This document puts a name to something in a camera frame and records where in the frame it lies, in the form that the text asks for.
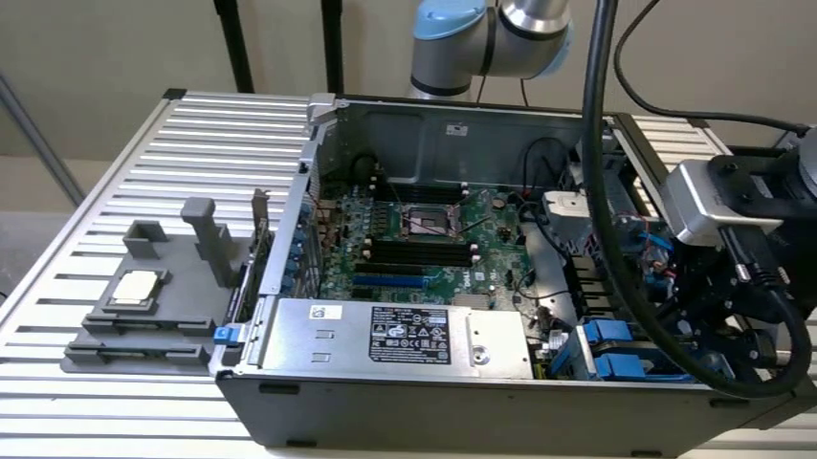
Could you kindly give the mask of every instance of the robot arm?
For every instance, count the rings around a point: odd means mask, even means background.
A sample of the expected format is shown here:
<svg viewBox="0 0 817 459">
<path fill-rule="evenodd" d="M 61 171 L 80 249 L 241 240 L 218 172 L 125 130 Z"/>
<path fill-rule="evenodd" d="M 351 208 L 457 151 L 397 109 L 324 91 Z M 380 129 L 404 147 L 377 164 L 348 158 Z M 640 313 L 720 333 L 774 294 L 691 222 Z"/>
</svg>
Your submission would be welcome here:
<svg viewBox="0 0 817 459">
<path fill-rule="evenodd" d="M 473 76 L 555 72 L 571 42 L 568 0 L 424 0 L 415 22 L 408 97 L 467 100 Z"/>
</svg>

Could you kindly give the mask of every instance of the pcie slot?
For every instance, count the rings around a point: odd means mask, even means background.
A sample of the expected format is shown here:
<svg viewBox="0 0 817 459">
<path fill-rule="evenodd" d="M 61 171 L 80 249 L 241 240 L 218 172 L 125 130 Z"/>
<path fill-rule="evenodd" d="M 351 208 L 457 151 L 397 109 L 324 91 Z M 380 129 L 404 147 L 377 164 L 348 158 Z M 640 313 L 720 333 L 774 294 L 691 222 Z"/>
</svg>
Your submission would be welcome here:
<svg viewBox="0 0 817 459">
<path fill-rule="evenodd" d="M 393 274 L 393 275 L 423 275 L 419 266 L 381 265 L 379 263 L 357 263 L 355 273 Z"/>
</svg>

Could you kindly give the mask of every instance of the aluminum work table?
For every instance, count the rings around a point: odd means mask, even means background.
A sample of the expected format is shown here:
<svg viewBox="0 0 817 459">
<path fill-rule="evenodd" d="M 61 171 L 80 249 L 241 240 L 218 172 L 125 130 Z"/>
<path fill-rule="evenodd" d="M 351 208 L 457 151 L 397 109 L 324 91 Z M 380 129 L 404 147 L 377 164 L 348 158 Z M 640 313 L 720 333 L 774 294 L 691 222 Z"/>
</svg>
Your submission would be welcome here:
<svg viewBox="0 0 817 459">
<path fill-rule="evenodd" d="M 724 153 L 708 130 L 684 120 L 635 121 L 670 168 L 682 159 Z M 265 450 L 249 440 L 209 378 L 60 370 L 62 348 L 125 253 L 130 221 L 158 220 L 168 233 L 190 233 L 178 209 L 186 197 L 205 196 L 232 234 L 249 235 L 248 198 L 263 187 L 272 191 L 275 227 L 288 189 L 283 172 L 297 167 L 305 122 L 305 98 L 186 92 L 161 100 L 0 308 L 0 456 L 440 457 Z M 809 330 L 817 342 L 817 317 Z M 683 457 L 814 458 L 817 412 L 770 430 L 732 430 Z"/>
</svg>

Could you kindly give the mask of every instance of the black cable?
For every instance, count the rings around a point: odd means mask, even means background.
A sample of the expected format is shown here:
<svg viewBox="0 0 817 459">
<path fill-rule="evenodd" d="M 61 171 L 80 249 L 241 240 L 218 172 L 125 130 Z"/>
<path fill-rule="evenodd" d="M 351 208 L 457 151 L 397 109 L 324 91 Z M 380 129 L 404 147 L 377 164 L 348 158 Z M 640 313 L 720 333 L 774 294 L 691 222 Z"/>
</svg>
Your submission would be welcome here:
<svg viewBox="0 0 817 459">
<path fill-rule="evenodd" d="M 615 45 L 615 54 L 612 54 L 612 69 L 615 71 L 615 78 L 618 82 L 622 84 L 624 88 L 624 92 L 627 93 L 628 98 L 638 104 L 640 108 L 643 108 L 647 112 L 654 113 L 656 115 L 662 115 L 664 117 L 674 118 L 691 118 L 699 120 L 720 120 L 720 121 L 734 121 L 734 122 L 746 122 L 748 124 L 759 124 L 762 126 L 768 126 L 775 129 L 780 129 L 783 131 L 790 131 L 797 134 L 797 137 L 802 138 L 805 133 L 810 129 L 810 127 L 805 124 L 791 123 L 783 120 L 775 120 L 772 118 L 758 117 L 754 115 L 742 115 L 736 113 L 722 113 L 722 112 L 687 112 L 682 110 L 670 110 L 666 108 L 655 107 L 646 100 L 638 96 L 635 90 L 632 89 L 631 84 L 628 84 L 627 77 L 624 76 L 624 71 L 622 70 L 622 49 L 627 44 L 628 36 L 635 31 L 635 28 L 643 21 L 643 18 L 647 16 L 655 5 L 660 0 L 652 0 L 643 10 L 632 19 L 631 24 L 628 25 L 624 33 L 622 34 L 620 39 L 618 40 L 618 45 Z"/>
<path fill-rule="evenodd" d="M 534 149 L 534 146 L 536 146 L 536 143 L 544 142 L 544 141 L 554 141 L 556 144 L 559 144 L 562 146 L 564 151 L 568 150 L 567 146 L 564 145 L 564 143 L 559 139 L 556 139 L 555 137 L 550 137 L 550 136 L 542 136 L 538 139 L 534 139 L 527 144 L 527 146 L 524 147 L 524 153 L 522 155 L 522 193 L 524 193 L 527 191 L 527 159 L 530 157 L 531 150 Z M 547 162 L 547 169 L 550 171 L 551 178 L 554 179 L 554 184 L 558 184 L 559 177 L 556 176 L 555 171 L 552 170 L 552 166 L 550 165 L 550 162 Z"/>
<path fill-rule="evenodd" d="M 481 88 L 484 88 L 484 81 L 487 80 L 487 76 L 481 77 L 481 81 L 480 81 L 480 89 L 476 92 L 476 103 L 480 103 L 481 100 Z"/>
<path fill-rule="evenodd" d="M 618 236 L 610 221 L 606 191 L 603 187 L 603 164 L 602 164 L 602 112 L 603 112 L 603 87 L 606 83 L 607 60 L 610 56 L 610 43 L 612 38 L 612 26 L 615 24 L 615 9 L 618 0 L 598 0 L 596 15 L 594 19 L 592 35 L 590 39 L 590 51 L 587 53 L 587 71 L 584 75 L 584 96 L 582 104 L 582 117 L 586 122 L 582 135 L 582 173 L 587 189 L 587 204 L 592 220 L 595 238 L 600 251 L 600 258 L 612 281 L 615 291 L 627 305 L 632 318 L 643 328 L 650 340 L 660 349 L 666 357 L 686 371 L 686 373 L 707 385 L 711 389 L 740 398 L 756 399 L 775 397 L 793 390 L 794 386 L 803 380 L 805 374 L 799 374 L 801 364 L 797 368 L 793 359 L 805 357 L 802 353 L 793 353 L 786 368 L 763 382 L 728 381 L 726 377 L 708 370 L 700 362 L 686 353 L 682 345 L 660 326 L 655 317 L 655 306 L 650 304 L 631 282 L 627 274 L 627 265 L 618 245 Z M 771 301 L 782 304 L 782 293 L 768 293 Z M 779 308 L 782 321 L 793 333 L 795 328 L 803 326 L 802 319 L 795 316 L 793 308 Z"/>
<path fill-rule="evenodd" d="M 516 218 L 519 220 L 519 223 L 522 223 L 523 221 L 522 214 L 524 213 L 524 209 L 528 207 L 535 207 L 535 209 L 531 209 L 531 215 L 534 217 L 534 223 L 536 223 L 536 228 L 539 229 L 539 232 L 540 232 L 542 237 L 544 238 L 544 241 L 547 241 L 547 244 L 550 244 L 550 247 L 552 247 L 552 250 L 556 251 L 559 256 L 562 256 L 562 258 L 564 259 L 564 262 L 568 263 L 570 253 L 562 248 L 562 246 L 559 246 L 556 241 L 552 239 L 552 236 L 550 235 L 550 233 L 547 232 L 547 228 L 544 227 L 544 223 L 540 221 L 542 215 L 540 215 L 539 203 L 527 202 L 522 204 L 522 206 L 519 206 L 519 209 L 516 211 Z"/>
<path fill-rule="evenodd" d="M 527 279 L 527 278 L 531 276 L 531 274 L 532 274 L 532 273 L 534 273 L 534 270 L 530 270 L 530 271 L 527 272 L 527 274 L 524 274 L 522 277 L 519 277 L 519 280 L 516 280 L 516 281 L 515 281 L 515 285 L 513 285 L 513 287 L 512 287 L 512 292 L 513 292 L 515 294 L 518 294 L 518 295 L 519 295 L 519 296 L 522 296 L 523 298 L 527 298 L 527 299 L 532 299 L 532 300 L 535 300 L 535 301 L 539 301 L 539 300 L 542 300 L 542 299 L 548 299 L 548 298 L 550 298 L 550 297 L 552 297 L 552 296 L 556 296 L 556 295 L 560 295 L 560 294 L 568 294 L 568 293 L 570 293 L 570 290 L 560 290 L 560 291 L 558 291 L 558 292 L 554 292 L 552 294 L 547 294 L 547 295 L 542 295 L 542 296 L 530 296 L 530 295 L 527 295 L 527 294 L 523 294 L 523 293 L 522 293 L 522 282 L 523 282 L 523 280 L 524 280 L 524 279 Z"/>
<path fill-rule="evenodd" d="M 530 107 L 531 104 L 527 102 L 527 90 L 524 89 L 524 80 L 519 79 L 519 91 L 522 92 L 522 101 L 524 102 L 524 106 Z"/>
</svg>

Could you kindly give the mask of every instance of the white wall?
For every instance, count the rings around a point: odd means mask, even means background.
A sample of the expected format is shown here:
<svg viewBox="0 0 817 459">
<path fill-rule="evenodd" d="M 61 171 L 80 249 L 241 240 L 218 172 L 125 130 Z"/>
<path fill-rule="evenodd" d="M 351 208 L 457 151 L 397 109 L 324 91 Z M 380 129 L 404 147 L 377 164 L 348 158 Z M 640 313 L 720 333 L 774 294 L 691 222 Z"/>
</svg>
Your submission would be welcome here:
<svg viewBox="0 0 817 459">
<path fill-rule="evenodd" d="M 324 90 L 319 0 L 240 0 L 259 92 Z M 623 0 L 618 31 L 646 0 Z M 419 0 L 345 0 L 347 92 L 401 96 Z M 531 103 L 578 107 L 594 0 L 574 0 L 576 37 L 562 72 L 528 83 Z M 664 0 L 626 52 L 655 103 L 817 121 L 811 0 Z M 0 71 L 57 153 L 110 160 L 166 87 L 232 91 L 210 0 L 0 0 Z M 520 103 L 491 78 L 483 100 Z M 610 82 L 607 109 L 635 111 Z M 770 144 L 771 129 L 716 124 L 728 142 Z M 0 155 L 29 147 L 0 115 Z"/>
<path fill-rule="evenodd" d="M 0 0 L 0 72 L 68 158 L 110 160 L 168 87 L 233 89 L 202 0 Z M 17 134 L 0 143 L 2 155 L 28 151 Z"/>
</svg>

